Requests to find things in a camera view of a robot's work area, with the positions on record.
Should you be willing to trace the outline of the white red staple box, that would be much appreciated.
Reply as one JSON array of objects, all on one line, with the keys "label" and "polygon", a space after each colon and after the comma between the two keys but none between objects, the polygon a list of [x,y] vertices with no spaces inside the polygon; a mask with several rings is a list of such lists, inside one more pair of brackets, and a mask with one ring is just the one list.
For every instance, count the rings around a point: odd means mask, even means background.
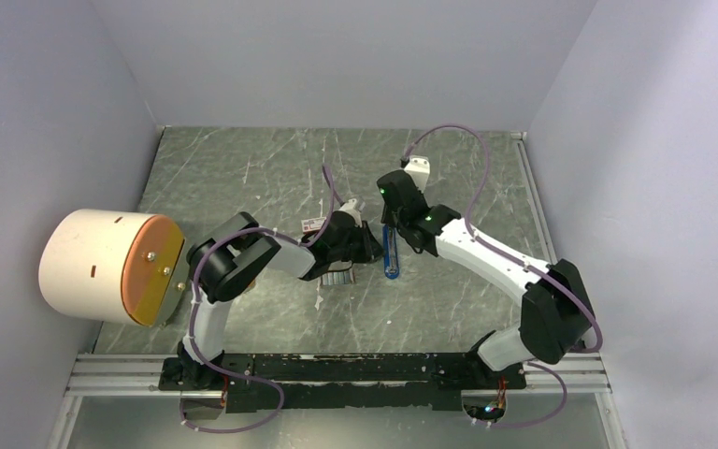
[{"label": "white red staple box", "polygon": [[308,218],[301,221],[302,232],[307,234],[310,232],[318,232],[325,222],[325,217]]}]

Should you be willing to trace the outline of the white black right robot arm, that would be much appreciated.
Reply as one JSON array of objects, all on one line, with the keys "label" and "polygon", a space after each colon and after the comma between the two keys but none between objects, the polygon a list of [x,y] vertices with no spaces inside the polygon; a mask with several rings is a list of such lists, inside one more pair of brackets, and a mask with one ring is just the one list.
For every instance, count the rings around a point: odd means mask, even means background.
[{"label": "white black right robot arm", "polygon": [[467,376],[491,386],[503,369],[529,360],[550,365],[574,350],[595,323],[577,267],[530,257],[483,234],[456,210],[429,206],[424,193],[402,169],[381,176],[382,221],[412,250],[452,261],[483,277],[520,309],[515,326],[482,337],[470,353]]}]

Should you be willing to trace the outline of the grey staple strips tray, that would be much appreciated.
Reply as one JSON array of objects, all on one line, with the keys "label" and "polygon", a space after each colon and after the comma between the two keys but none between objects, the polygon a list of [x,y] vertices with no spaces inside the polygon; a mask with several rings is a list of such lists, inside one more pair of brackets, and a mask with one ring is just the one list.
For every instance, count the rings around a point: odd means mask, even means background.
[{"label": "grey staple strips tray", "polygon": [[355,283],[356,280],[353,268],[327,271],[320,277],[321,286],[350,285]]}]

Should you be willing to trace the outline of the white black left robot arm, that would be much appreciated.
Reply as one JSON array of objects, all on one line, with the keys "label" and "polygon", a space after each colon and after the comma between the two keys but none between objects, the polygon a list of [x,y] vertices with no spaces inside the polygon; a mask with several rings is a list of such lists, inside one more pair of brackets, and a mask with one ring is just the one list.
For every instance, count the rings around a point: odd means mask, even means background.
[{"label": "white black left robot arm", "polygon": [[338,210],[324,231],[310,231],[301,240],[261,227],[242,211],[186,254],[194,300],[194,325],[179,344],[184,377],[207,389],[222,374],[223,332],[232,302],[266,269],[283,271],[312,281],[333,265],[368,264],[383,257],[381,244],[368,224],[353,212]]}]

